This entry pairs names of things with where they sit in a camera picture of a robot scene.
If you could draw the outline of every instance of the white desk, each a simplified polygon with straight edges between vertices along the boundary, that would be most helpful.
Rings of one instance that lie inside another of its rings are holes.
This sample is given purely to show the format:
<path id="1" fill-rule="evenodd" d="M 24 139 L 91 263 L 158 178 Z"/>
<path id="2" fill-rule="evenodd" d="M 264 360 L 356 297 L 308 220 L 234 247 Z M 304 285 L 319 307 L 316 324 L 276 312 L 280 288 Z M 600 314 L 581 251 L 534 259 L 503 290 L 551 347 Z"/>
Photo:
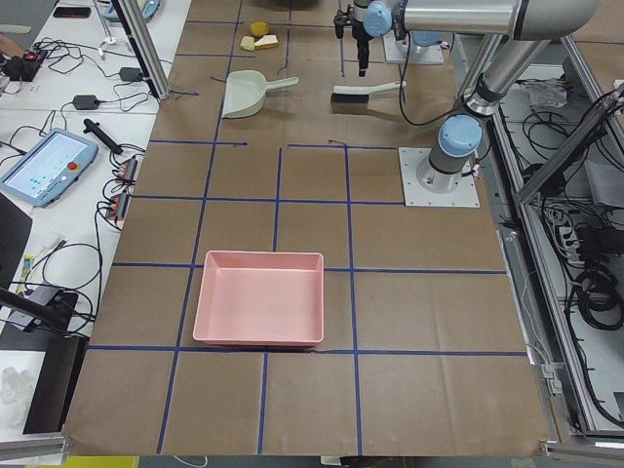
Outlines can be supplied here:
<path id="1" fill-rule="evenodd" d="M 7 121 L 7 112 L 0 111 L 0 140 L 7 141 L 14 129 L 21 125 L 32 125 L 38 127 L 43 124 L 48 112 L 46 111 L 23 111 L 14 110 L 10 113 L 11 121 Z M 96 203 L 102 200 L 101 188 L 110 179 L 112 166 L 108 161 L 109 150 L 93 134 L 83 135 L 85 128 L 83 121 L 89 118 L 94 122 L 100 122 L 100 126 L 118 143 L 132 143 L 140 147 L 145 147 L 149 141 L 151 128 L 154 124 L 155 115 L 148 114 L 112 114 L 94 112 L 71 112 L 67 114 L 67 129 L 97 143 L 99 153 L 92 165 L 85 170 L 80 178 L 71 185 L 58 200 L 47 208 L 33 208 L 30 204 L 9 196 L 25 213 L 33 219 L 32 233 L 28 240 L 25 253 L 38 254 L 42 249 L 44 238 L 51 231 L 65 236 L 69 244 L 96 243 L 96 231 L 94 226 L 94 213 Z M 41 138 L 34 130 L 24 129 L 18 133 L 14 140 L 14 145 L 20 149 L 27 150 Z M 6 156 L 15 154 L 11 148 L 0 148 L 0 160 Z M 119 156 L 123 160 L 133 153 L 126 151 Z M 14 161 L 9 161 L 0 166 L 0 175 L 8 171 Z M 114 256 L 119 233 L 109 227 L 103 220 L 99 223 L 101 240 L 101 250 L 104 256 L 104 267 L 102 270 L 105 279 L 110 269 L 110 263 Z M 95 251 L 88 248 L 69 248 L 55 254 L 48 269 L 49 281 L 63 285 L 65 287 L 79 286 L 91 278 L 98 270 L 98 258 Z M 33 275 L 29 281 L 39 282 L 39 274 Z M 94 281 L 85 287 L 83 293 L 87 294 L 91 300 L 96 301 L 98 297 L 98 282 Z M 84 299 L 79 300 L 77 310 L 88 312 L 88 304 Z"/>
<path id="2" fill-rule="evenodd" d="M 86 0 L 71 0 L 66 3 L 67 5 L 92 5 Z M 163 0 L 159 11 L 148 24 L 148 29 L 161 60 L 174 60 L 189 6 L 190 0 Z M 119 24 L 110 24 L 110 27 L 112 35 L 118 39 L 119 43 L 113 46 L 105 46 L 104 49 L 133 56 L 134 52 L 128 45 L 123 28 Z M 88 19 L 55 19 L 50 17 L 39 34 L 38 40 L 45 37 L 97 47 L 104 38 L 104 31 L 98 16 L 93 13 Z M 94 59 L 107 74 L 118 72 L 122 66 L 138 66 L 137 59 L 134 57 L 118 57 L 106 54 L 105 60 L 101 60 L 97 51 L 88 49 L 83 49 L 83 54 Z M 66 69 L 65 67 L 68 68 L 75 63 L 75 61 L 66 60 L 59 67 Z M 22 125 L 40 128 L 50 110 L 60 110 L 66 102 L 72 101 L 75 95 L 96 95 L 101 100 L 117 98 L 113 93 L 112 86 L 121 83 L 119 78 L 105 78 L 89 60 L 66 75 L 50 70 L 47 66 L 48 63 L 44 62 L 35 80 L 32 83 L 24 83 L 18 94 L 12 96 L 5 94 L 0 97 L 0 140 L 8 141 L 15 129 Z M 164 62 L 164 68 L 169 74 L 171 66 Z M 8 91 L 14 91 L 16 87 L 16 83 L 11 84 Z M 147 91 L 147 86 L 144 83 L 134 83 L 120 87 L 118 92 L 121 96 L 128 96 Z M 153 97 L 129 113 L 121 112 L 116 103 L 103 104 L 97 111 L 80 112 L 76 111 L 72 105 L 65 107 L 67 129 L 97 143 L 99 152 L 95 161 L 80 178 L 47 208 L 34 209 L 29 204 L 9 196 L 33 219 L 32 232 L 25 249 L 26 254 L 40 253 L 42 242 L 50 232 L 63 235 L 69 244 L 96 244 L 94 222 L 96 204 L 102 200 L 102 187 L 113 178 L 111 173 L 113 168 L 108 161 L 108 148 L 93 134 L 83 134 L 84 119 L 89 118 L 94 122 L 99 122 L 101 128 L 118 143 L 131 143 L 146 148 L 157 112 L 158 102 Z M 58 115 L 55 120 L 55 127 L 62 128 L 62 126 L 62 119 Z M 26 129 L 18 133 L 13 145 L 27 151 L 40 139 L 36 131 Z M 11 148 L 0 147 L 0 160 L 12 154 L 15 154 L 15 151 Z M 133 154 L 134 152 L 127 150 L 119 159 L 123 160 L 126 156 L 130 158 Z M 19 158 L 15 158 L 0 166 L 0 175 L 8 171 L 18 160 Z M 106 284 L 119 235 L 118 231 L 109 227 L 103 220 L 100 221 L 99 236 L 103 255 L 102 288 Z M 98 257 L 95 251 L 88 248 L 69 248 L 54 255 L 47 271 L 47 277 L 49 281 L 55 284 L 71 288 L 89 280 L 97 270 Z M 19 278 L 19 272 L 16 273 L 15 278 L 16 280 Z M 33 274 L 29 281 L 40 282 L 40 271 Z M 96 304 L 98 298 L 97 280 L 81 291 Z M 89 312 L 88 302 L 79 298 L 76 310 L 83 313 Z M 6 308 L 0 309 L 0 319 L 6 319 L 7 316 L 8 310 Z M 69 328 L 74 330 L 83 323 L 82 319 L 74 318 Z M 0 323 L 0 331 L 3 327 L 4 324 Z M 91 334 L 91 326 L 82 329 L 81 332 Z M 28 369 L 36 376 L 41 369 L 43 354 L 13 353 L 11 356 L 9 354 L 2 355 L 3 366 L 0 367 L 0 371 L 5 367 L 14 366 L 18 371 Z M 0 418 L 0 441 L 29 439 L 29 436 L 23 436 L 21 431 L 22 427 L 12 428 L 9 426 L 7 418 Z M 59 463 L 60 457 L 53 456 L 45 461 Z"/>
<path id="3" fill-rule="evenodd" d="M 78 3 L 90 4 L 81 0 L 80 2 L 71 2 L 71 5 Z M 159 58 L 166 60 L 163 61 L 163 68 L 167 74 L 169 74 L 171 69 L 171 65 L 167 61 L 171 62 L 174 60 L 177 43 L 189 6 L 190 0 L 163 0 L 154 18 L 147 24 Z M 102 60 L 98 51 L 83 48 L 82 53 L 93 59 L 108 75 L 119 72 L 122 66 L 138 67 L 138 61 L 134 57 L 134 52 L 128 43 L 124 29 L 119 23 L 109 23 L 109 25 L 111 33 L 118 40 L 118 43 L 105 45 L 103 49 L 132 57 L 104 54 L 104 60 Z M 99 17 L 93 12 L 87 19 L 57 19 L 50 17 L 37 40 L 50 38 L 96 48 L 104 37 L 105 34 Z M 0 109 L 59 110 L 64 104 L 71 102 L 76 95 L 96 95 L 100 100 L 117 99 L 113 92 L 113 86 L 122 83 L 119 76 L 105 78 L 102 72 L 88 59 L 85 59 L 85 62 L 75 70 L 63 75 L 48 68 L 52 61 L 53 59 L 45 60 L 33 82 L 23 83 L 19 93 L 1 96 Z M 77 60 L 75 59 L 64 58 L 61 63 L 56 65 L 56 68 L 67 70 L 76 63 Z M 14 82 L 9 85 L 7 91 L 14 92 L 19 88 L 19 85 L 19 83 Z M 121 97 L 135 93 L 147 93 L 148 91 L 145 83 L 133 83 L 117 88 L 117 92 Z M 133 102 L 135 101 L 124 101 L 124 106 L 129 107 Z M 74 107 L 67 105 L 63 111 L 71 112 L 72 110 L 74 110 Z M 97 111 L 119 113 L 119 103 L 102 104 Z M 150 97 L 148 101 L 139 104 L 131 111 L 134 114 L 156 114 L 156 112 L 158 112 L 158 102 L 153 97 Z"/>

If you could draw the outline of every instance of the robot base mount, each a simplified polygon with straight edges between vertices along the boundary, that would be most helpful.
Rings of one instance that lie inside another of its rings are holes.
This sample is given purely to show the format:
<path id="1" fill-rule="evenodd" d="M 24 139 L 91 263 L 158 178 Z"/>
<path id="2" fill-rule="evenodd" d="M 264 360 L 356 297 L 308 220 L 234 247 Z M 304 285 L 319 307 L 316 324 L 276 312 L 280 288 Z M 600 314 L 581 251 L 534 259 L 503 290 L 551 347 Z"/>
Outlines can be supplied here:
<path id="1" fill-rule="evenodd" d="M 448 193 L 435 193 L 426 188 L 426 176 L 422 164 L 429 159 L 430 148 L 399 148 L 401 179 L 407 207 L 430 208 L 479 208 L 479 195 L 475 180 L 471 176 L 458 177 L 455 188 Z M 464 173 L 470 172 L 470 163 L 464 166 Z"/>

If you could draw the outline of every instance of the paper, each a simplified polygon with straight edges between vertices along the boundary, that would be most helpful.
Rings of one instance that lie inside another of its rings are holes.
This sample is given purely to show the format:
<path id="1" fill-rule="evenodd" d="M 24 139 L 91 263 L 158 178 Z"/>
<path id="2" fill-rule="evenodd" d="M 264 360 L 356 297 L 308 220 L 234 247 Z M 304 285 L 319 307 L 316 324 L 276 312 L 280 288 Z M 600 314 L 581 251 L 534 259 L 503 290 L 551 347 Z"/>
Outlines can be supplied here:
<path id="1" fill-rule="evenodd" d="M 614 166 L 588 161 L 585 171 L 594 203 L 624 208 L 624 173 Z"/>

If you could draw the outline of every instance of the sponge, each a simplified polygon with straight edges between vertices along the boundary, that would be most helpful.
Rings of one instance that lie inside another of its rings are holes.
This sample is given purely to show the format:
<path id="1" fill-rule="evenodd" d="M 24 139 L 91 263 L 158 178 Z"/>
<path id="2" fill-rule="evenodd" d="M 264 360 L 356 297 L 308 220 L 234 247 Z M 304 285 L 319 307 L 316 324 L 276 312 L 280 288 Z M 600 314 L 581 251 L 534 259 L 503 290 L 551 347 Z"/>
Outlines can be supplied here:
<path id="1" fill-rule="evenodd" d="M 255 49 L 260 51 L 262 49 L 271 49 L 273 47 L 277 47 L 280 45 L 280 41 L 277 40 L 277 36 L 275 34 L 267 34 L 266 36 L 258 39 L 253 43 Z"/>
<path id="2" fill-rule="evenodd" d="M 254 44 L 254 39 L 252 38 L 252 36 L 243 37 L 243 40 L 241 41 L 241 49 L 243 49 L 244 51 L 250 51 L 250 52 L 254 51 L 255 44 Z"/>

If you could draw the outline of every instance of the blue tape line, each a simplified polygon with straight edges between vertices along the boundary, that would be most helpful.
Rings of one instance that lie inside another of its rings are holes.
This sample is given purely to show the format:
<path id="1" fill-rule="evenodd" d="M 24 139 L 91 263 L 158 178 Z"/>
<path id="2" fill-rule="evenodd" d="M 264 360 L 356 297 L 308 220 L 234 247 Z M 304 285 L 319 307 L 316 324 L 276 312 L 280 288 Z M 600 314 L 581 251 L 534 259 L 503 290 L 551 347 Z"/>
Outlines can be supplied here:
<path id="1" fill-rule="evenodd" d="M 87 348 L 97 351 L 176 351 L 175 346 L 140 346 L 123 344 L 89 344 Z"/>
<path id="2" fill-rule="evenodd" d="M 333 29 L 333 26 L 328 24 L 311 24 L 305 22 L 271 22 L 274 26 L 289 26 L 289 27 L 322 27 L 325 29 Z"/>
<path id="3" fill-rule="evenodd" d="M 155 262 L 126 262 L 116 261 L 112 266 L 117 267 L 144 267 L 144 268 L 204 268 L 201 263 L 155 263 Z M 431 270 L 431 269 L 401 269 L 401 268 L 347 268 L 347 267 L 326 267 L 325 271 L 349 273 L 387 273 L 405 275 L 484 275 L 499 276 L 507 275 L 505 270 Z"/>
<path id="4" fill-rule="evenodd" d="M 214 57 L 221 59 L 255 59 L 255 56 L 232 56 L 229 54 L 175 54 L 176 57 Z"/>
<path id="5" fill-rule="evenodd" d="M 349 149 L 344 146 L 344 172 L 346 174 L 347 194 L 347 230 L 349 239 L 349 283 L 351 290 L 351 328 L 353 333 L 353 373 L 355 379 L 355 416 L 358 437 L 358 455 L 364 454 L 362 437 L 362 405 L 360 400 L 360 362 L 358 359 L 358 320 L 355 301 L 355 256 L 353 251 L 353 217 L 351 214 L 351 177 L 349 168 Z"/>
<path id="6" fill-rule="evenodd" d="M 215 19 L 187 19 L 186 22 L 207 22 L 208 24 L 243 24 L 242 21 L 219 21 Z"/>
<path id="7" fill-rule="evenodd" d="M 368 150 L 383 150 L 383 151 L 396 151 L 399 148 L 397 146 L 359 146 L 351 144 L 339 144 L 339 143 L 326 143 L 326 144 L 306 144 L 306 143 L 289 143 L 289 148 L 335 148 L 335 149 L 368 149 Z"/>
<path id="8" fill-rule="evenodd" d="M 186 200 L 186 201 L 210 201 L 210 202 L 239 202 L 239 203 L 275 203 L 277 199 L 273 198 L 235 198 L 235 197 L 200 197 L 192 195 L 133 195 L 133 198 L 143 200 Z M 345 200 L 297 200 L 297 199 L 280 199 L 281 203 L 299 203 L 299 204 L 316 204 L 316 205 L 374 205 L 374 206 L 397 206 L 405 205 L 403 202 L 390 201 L 355 201 L 347 202 Z"/>
<path id="9" fill-rule="evenodd" d="M 436 351 L 436 350 L 408 350 L 408 349 L 280 349 L 262 347 L 211 347 L 211 346 L 153 346 L 153 345 L 117 345 L 117 344 L 90 344 L 88 349 L 94 351 L 147 351 L 147 352 L 177 352 L 177 353 L 267 353 L 272 354 L 330 354 L 330 355 L 358 355 L 358 356 L 456 356 L 456 357 L 500 357 L 524 358 L 525 351 Z"/>
<path id="10" fill-rule="evenodd" d="M 205 144 L 212 146 L 247 146 L 246 141 L 195 141 L 190 139 L 151 139 L 150 143 Z"/>
<path id="11" fill-rule="evenodd" d="M 269 371 L 269 353 L 264 353 L 262 363 L 262 393 L 260 394 L 260 422 L 257 431 L 257 454 L 262 455 L 264 449 L 264 415 L 266 412 L 266 381 Z"/>
<path id="12" fill-rule="evenodd" d="M 277 251 L 278 232 L 280 226 L 280 192 L 282 184 L 282 159 L 284 149 L 280 148 L 277 155 L 277 188 L 275 189 L 275 219 L 273 221 L 273 252 Z"/>
<path id="13" fill-rule="evenodd" d="M 291 27 L 289 26 L 288 31 L 286 32 L 286 55 L 284 60 L 284 66 L 282 69 L 287 69 L 289 67 L 289 57 L 291 50 Z"/>
<path id="14" fill-rule="evenodd" d="M 462 357 L 526 357 L 525 351 L 409 351 L 395 349 L 360 350 L 358 354 L 365 356 L 462 356 Z"/>
<path id="15" fill-rule="evenodd" d="M 113 261 L 112 266 L 132 266 L 141 268 L 194 268 L 190 263 L 140 263 L 135 261 Z"/>
<path id="16" fill-rule="evenodd" d="M 505 270 L 430 270 L 396 268 L 354 268 L 356 273 L 393 273 L 409 275 L 507 275 Z"/>
<path id="17" fill-rule="evenodd" d="M 229 75 L 230 70 L 232 69 L 232 61 L 233 61 L 233 56 L 234 56 L 234 44 L 236 41 L 236 35 L 238 33 L 238 26 L 240 23 L 240 19 L 241 19 L 241 12 L 243 10 L 243 0 L 239 0 L 238 3 L 238 13 L 237 13 L 237 17 L 236 17 L 236 24 L 234 26 L 234 34 L 232 37 L 232 43 L 230 46 L 230 54 L 229 54 L 229 61 L 227 64 L 227 72 L 226 72 L 226 76 Z M 220 130 L 220 125 L 221 125 L 221 114 L 222 114 L 222 110 L 223 110 L 223 101 L 224 101 L 224 97 L 221 98 L 221 104 L 220 104 L 220 108 L 219 108 L 219 117 L 216 123 L 216 128 L 214 129 L 214 138 L 213 141 L 218 141 L 218 134 L 219 134 L 219 130 Z M 213 144 L 212 145 L 212 151 L 211 151 L 211 160 L 209 163 L 209 168 L 208 168 L 208 174 L 206 175 L 206 184 L 204 186 L 204 198 L 207 197 L 208 195 L 208 190 L 210 187 L 210 182 L 211 182 L 211 175 L 213 173 L 213 164 L 215 162 L 215 153 L 216 153 L 216 145 Z M 202 202 L 202 210 L 200 212 L 200 217 L 199 217 L 199 221 L 197 224 L 197 233 L 195 235 L 195 246 L 193 248 L 193 255 L 191 257 L 191 262 L 193 264 L 196 263 L 196 259 L 197 259 L 197 251 L 199 250 L 199 244 L 201 241 L 201 235 L 202 235 L 202 224 L 204 223 L 204 215 L 206 212 L 206 200 L 204 200 Z M 157 453 L 161 453 L 162 449 L 163 449 L 163 443 L 165 440 L 165 432 L 167 429 L 167 423 L 168 423 L 168 419 L 169 419 L 169 407 L 171 405 L 171 399 L 172 399 L 172 394 L 173 394 L 173 389 L 174 389 L 174 380 L 176 378 L 176 367 L 177 367 L 177 356 L 179 354 L 179 345 L 181 342 L 181 336 L 182 336 L 182 330 L 184 327 L 184 318 L 186 316 L 186 307 L 188 305 L 188 296 L 189 296 L 189 292 L 191 289 L 191 284 L 192 284 L 192 280 L 193 280 L 193 271 L 194 270 L 190 270 L 189 273 L 189 277 L 188 277 L 188 281 L 186 283 L 186 294 L 184 297 L 184 302 L 183 302 L 183 307 L 182 307 L 182 313 L 180 315 L 180 320 L 179 320 L 179 326 L 178 326 L 178 330 L 177 330 L 177 342 L 175 345 L 175 352 L 174 352 L 174 361 L 172 364 L 172 372 L 170 375 L 170 384 L 169 384 L 169 388 L 167 390 L 167 400 L 165 403 L 165 410 L 163 413 L 163 421 L 161 424 L 161 432 L 160 432 L 160 436 L 158 439 L 158 447 L 156 449 Z"/>

